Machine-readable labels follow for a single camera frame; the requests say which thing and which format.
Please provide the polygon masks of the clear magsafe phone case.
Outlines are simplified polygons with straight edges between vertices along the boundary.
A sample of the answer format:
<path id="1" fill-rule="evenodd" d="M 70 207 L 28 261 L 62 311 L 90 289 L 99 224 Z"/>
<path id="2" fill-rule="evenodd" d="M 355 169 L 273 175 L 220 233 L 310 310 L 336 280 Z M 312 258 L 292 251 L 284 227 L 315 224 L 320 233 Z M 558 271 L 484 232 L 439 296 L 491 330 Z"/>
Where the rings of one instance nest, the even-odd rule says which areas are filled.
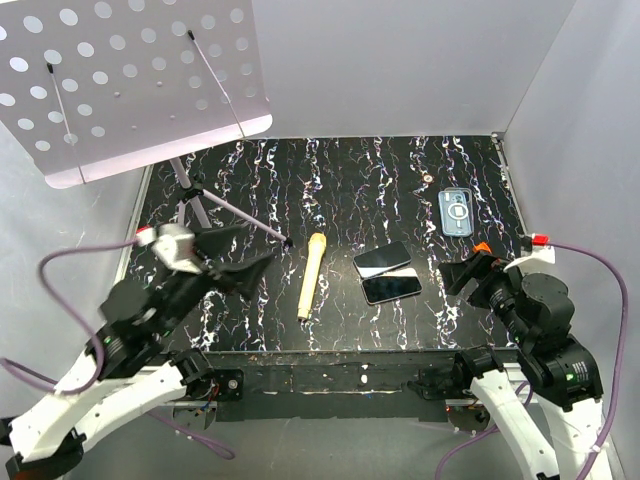
<path id="1" fill-rule="evenodd" d="M 471 191 L 449 187 L 438 193 L 441 230 L 447 237 L 468 238 L 474 232 Z"/>

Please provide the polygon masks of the black smartphone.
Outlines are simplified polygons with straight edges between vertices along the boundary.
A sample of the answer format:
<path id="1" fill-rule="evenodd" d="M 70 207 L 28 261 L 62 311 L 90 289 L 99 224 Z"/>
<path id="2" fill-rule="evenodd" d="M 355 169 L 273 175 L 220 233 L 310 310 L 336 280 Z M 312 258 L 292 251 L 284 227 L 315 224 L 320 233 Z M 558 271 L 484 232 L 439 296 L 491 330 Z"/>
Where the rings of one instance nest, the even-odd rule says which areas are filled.
<path id="1" fill-rule="evenodd" d="M 377 305 L 422 292 L 422 284 L 413 268 L 386 272 L 361 282 L 364 297 L 369 305 Z"/>

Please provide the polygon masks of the spare phone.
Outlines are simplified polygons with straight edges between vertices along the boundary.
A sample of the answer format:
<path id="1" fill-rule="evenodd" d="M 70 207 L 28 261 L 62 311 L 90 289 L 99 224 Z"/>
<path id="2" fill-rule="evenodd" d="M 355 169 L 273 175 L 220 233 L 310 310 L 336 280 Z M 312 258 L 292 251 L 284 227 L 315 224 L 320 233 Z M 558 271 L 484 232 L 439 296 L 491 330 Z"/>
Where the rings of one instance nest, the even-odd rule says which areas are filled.
<path id="1" fill-rule="evenodd" d="M 401 241 L 394 241 L 354 257 L 353 264 L 362 279 L 407 266 L 411 255 Z"/>

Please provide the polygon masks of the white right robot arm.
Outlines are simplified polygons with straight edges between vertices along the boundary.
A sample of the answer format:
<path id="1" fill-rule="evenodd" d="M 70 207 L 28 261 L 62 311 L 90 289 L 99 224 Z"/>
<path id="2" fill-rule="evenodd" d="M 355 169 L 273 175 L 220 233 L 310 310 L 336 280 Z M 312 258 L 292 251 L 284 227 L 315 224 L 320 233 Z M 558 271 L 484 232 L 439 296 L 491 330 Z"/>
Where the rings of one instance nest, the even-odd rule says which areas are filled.
<path id="1" fill-rule="evenodd" d="M 570 332 L 575 307 L 568 287 L 541 270 L 554 262 L 551 246 L 536 245 L 513 261 L 477 247 L 466 259 L 438 267 L 448 295 L 476 281 L 468 302 L 491 311 L 513 337 L 517 362 L 550 434 L 540 432 L 489 347 L 456 354 L 453 387 L 485 406 L 524 478 L 609 479 L 608 459 L 599 453 L 604 393 L 599 369 Z"/>

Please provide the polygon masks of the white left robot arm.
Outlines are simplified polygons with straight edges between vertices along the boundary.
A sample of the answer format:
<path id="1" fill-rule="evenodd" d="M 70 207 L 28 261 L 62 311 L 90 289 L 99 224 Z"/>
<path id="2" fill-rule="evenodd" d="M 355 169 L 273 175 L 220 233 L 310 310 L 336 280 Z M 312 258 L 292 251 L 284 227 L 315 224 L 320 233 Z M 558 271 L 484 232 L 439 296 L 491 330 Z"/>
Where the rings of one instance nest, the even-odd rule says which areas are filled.
<path id="1" fill-rule="evenodd" d="M 39 280 L 51 297 L 88 333 L 84 350 L 59 380 L 2 359 L 11 375 L 43 392 L 25 413 L 1 421 L 1 442 L 13 451 L 6 463 L 11 479 L 60 479 L 107 435 L 175 400 L 210 402 L 226 395 L 230 375 L 217 372 L 197 348 L 169 352 L 150 374 L 142 371 L 163 354 L 163 341 L 204 299 L 218 291 L 249 300 L 275 256 L 242 263 L 221 256 L 241 226 L 192 231 L 177 224 L 144 227 L 117 249 L 148 247 L 166 268 L 158 286 L 121 280 L 100 306 L 103 326 L 95 330 L 49 283 L 54 259 L 108 251 L 108 246 L 64 249 L 43 258 Z"/>

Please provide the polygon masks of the orange plastic clip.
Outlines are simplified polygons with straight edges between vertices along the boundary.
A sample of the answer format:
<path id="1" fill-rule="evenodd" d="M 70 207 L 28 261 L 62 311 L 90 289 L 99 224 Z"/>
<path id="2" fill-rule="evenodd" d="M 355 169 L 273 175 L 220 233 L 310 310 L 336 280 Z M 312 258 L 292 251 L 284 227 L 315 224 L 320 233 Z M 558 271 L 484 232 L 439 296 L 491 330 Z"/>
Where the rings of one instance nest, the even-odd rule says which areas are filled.
<path id="1" fill-rule="evenodd" d="M 481 242 L 473 247 L 474 254 L 492 255 L 492 249 L 486 242 Z"/>

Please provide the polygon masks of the white music stand tripod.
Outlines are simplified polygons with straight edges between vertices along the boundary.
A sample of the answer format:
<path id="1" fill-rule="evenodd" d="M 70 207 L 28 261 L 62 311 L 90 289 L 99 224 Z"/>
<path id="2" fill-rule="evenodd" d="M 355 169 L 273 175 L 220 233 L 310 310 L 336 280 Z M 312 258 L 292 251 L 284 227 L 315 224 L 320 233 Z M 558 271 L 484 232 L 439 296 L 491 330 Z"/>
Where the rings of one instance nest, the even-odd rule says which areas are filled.
<path id="1" fill-rule="evenodd" d="M 256 226 L 258 229 L 263 230 L 267 234 L 273 236 L 287 248 L 291 248 L 293 246 L 293 240 L 290 237 L 274 230 L 273 228 L 263 223 L 262 221 L 258 220 L 257 218 L 249 215 L 248 213 L 231 205 L 230 203 L 223 200 L 222 198 L 216 196 L 212 192 L 204 189 L 202 185 L 198 183 L 196 180 L 192 180 L 188 176 L 182 161 L 178 157 L 170 159 L 169 163 L 181 187 L 181 197 L 180 197 L 181 205 L 182 206 L 189 205 L 192 208 L 202 228 L 212 227 L 211 221 L 209 219 L 209 215 L 207 214 L 201 201 L 201 198 L 206 198 L 211 202 L 213 202 L 215 205 L 222 207 L 223 209 L 231 212 L 236 217 L 239 217 L 245 222 L 248 222 Z"/>

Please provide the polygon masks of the white perforated music stand desk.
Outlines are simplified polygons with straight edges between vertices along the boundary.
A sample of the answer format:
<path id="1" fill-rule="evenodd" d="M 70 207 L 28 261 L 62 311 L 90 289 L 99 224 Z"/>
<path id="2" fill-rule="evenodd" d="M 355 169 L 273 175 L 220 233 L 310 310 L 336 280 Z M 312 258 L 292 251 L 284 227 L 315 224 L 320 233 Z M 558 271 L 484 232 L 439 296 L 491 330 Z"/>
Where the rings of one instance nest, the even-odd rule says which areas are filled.
<path id="1" fill-rule="evenodd" d="M 56 189 L 266 132 L 248 1 L 5 1 L 1 121 Z"/>

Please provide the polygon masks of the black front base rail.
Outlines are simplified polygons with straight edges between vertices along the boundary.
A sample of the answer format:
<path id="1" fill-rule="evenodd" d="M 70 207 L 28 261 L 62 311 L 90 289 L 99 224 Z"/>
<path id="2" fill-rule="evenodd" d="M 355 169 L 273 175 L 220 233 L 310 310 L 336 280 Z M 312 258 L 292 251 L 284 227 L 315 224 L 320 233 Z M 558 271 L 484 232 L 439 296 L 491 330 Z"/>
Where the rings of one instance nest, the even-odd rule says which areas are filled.
<path id="1" fill-rule="evenodd" d="M 444 422 L 449 407 L 480 401 L 451 377 L 452 350 L 216 352 L 219 391 L 173 404 L 176 420 L 413 418 Z"/>

